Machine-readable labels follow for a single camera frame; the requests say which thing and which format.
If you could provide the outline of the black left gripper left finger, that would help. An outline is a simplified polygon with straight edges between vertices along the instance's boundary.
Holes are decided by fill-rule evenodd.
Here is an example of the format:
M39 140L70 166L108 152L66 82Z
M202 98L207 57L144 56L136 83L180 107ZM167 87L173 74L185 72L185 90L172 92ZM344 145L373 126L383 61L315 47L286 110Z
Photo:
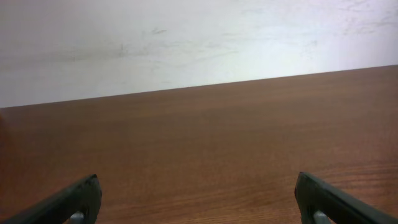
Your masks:
M101 207L102 191L97 175L84 177L3 223L94 224Z

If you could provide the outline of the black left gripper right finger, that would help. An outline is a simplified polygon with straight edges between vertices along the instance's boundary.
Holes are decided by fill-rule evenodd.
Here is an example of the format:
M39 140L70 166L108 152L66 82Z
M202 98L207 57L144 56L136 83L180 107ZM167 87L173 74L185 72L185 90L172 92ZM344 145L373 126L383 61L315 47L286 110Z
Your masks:
M308 173L298 174L295 199L302 223L397 224L397 218Z

